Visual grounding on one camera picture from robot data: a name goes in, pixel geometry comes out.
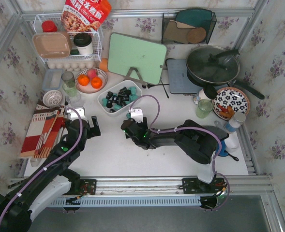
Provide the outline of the white storage basket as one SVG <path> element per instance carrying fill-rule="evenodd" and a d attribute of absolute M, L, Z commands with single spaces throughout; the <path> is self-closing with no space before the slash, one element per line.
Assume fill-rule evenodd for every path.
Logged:
<path fill-rule="evenodd" d="M 109 115 L 109 116 L 118 116 L 118 115 L 120 115 L 120 114 L 125 113 L 125 112 L 128 111 L 128 108 L 129 108 L 129 106 L 132 104 L 132 102 L 131 102 L 129 105 L 123 106 L 123 104 L 122 104 L 123 101 L 121 100 L 121 97 L 122 97 L 122 96 L 121 96 L 121 94 L 119 93 L 119 90 L 120 90 L 121 88 L 123 88 L 123 87 L 126 87 L 127 89 L 128 89 L 129 87 L 136 87 L 136 89 L 137 89 L 136 95 L 138 95 L 139 97 L 142 96 L 142 90 L 141 90 L 140 87 L 139 87 L 137 84 L 135 84 L 133 81 L 125 80 L 125 81 L 122 81 L 122 82 L 120 82 L 120 83 L 114 85 L 113 87 L 111 87 L 111 88 L 108 89 L 107 91 L 104 91 L 103 93 L 101 93 L 101 94 L 99 95 L 99 97 L 98 97 L 98 103 L 99 103 L 99 105 L 101 106 L 102 110 L 103 110 L 107 115 Z M 108 109 L 107 107 L 103 107 L 103 106 L 102 106 L 102 99 L 103 99 L 103 98 L 106 98 L 107 93 L 108 93 L 109 91 L 113 92 L 113 96 L 114 96 L 114 95 L 118 96 L 119 101 L 118 101 L 117 104 L 120 105 L 120 106 L 122 106 L 122 108 L 121 108 L 120 110 L 115 111 L 114 113 L 111 113 L 111 112 L 110 112 L 110 109 L 114 109 L 114 105 L 115 105 L 115 103 L 112 103 L 112 102 L 111 102 L 112 97 L 111 97 L 110 99 L 108 99 L 108 102 L 111 102 L 111 103 L 113 104 L 113 107 L 112 107 L 112 108 Z"/>

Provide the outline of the grey blue oven mitt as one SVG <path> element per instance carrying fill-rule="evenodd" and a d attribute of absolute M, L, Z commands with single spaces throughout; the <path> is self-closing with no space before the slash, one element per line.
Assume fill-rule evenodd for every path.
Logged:
<path fill-rule="evenodd" d="M 236 156 L 233 156 L 231 153 L 227 152 L 226 149 L 226 145 L 224 142 L 224 139 L 226 139 L 229 134 L 227 132 L 225 132 L 224 130 L 216 127 L 216 126 L 205 126 L 205 129 L 212 132 L 213 134 L 215 134 L 218 139 L 220 140 L 220 142 L 222 143 L 222 149 L 219 153 L 219 157 L 228 157 L 230 156 L 234 161 L 239 161 L 239 159 Z M 213 153 L 217 152 L 219 146 L 217 141 L 214 139 L 213 136 L 211 136 L 210 134 L 206 134 L 206 136 L 203 138 L 202 142 L 201 142 L 201 149 L 202 152 L 207 155 L 207 157 L 209 159 L 211 159 Z"/>

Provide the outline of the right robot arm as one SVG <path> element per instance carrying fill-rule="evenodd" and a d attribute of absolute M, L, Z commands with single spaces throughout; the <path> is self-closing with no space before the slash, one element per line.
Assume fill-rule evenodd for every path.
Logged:
<path fill-rule="evenodd" d="M 144 150 L 178 146 L 199 164 L 197 178 L 206 184 L 211 183 L 215 177 L 214 159 L 220 152 L 221 142 L 229 137 L 227 132 L 216 126 L 203 127 L 190 119 L 176 128 L 155 130 L 148 128 L 145 117 L 141 123 L 130 118 L 120 128 L 126 138 Z"/>

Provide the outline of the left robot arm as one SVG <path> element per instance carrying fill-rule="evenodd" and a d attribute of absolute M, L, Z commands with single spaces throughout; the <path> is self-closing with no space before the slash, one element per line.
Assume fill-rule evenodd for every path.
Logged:
<path fill-rule="evenodd" d="M 51 150 L 43 164 L 21 185 L 0 194 L 0 232 L 26 232 L 35 218 L 55 199 L 75 191 L 80 185 L 80 175 L 69 166 L 80 156 L 86 141 L 100 136 L 97 117 L 66 121 L 68 133 Z"/>

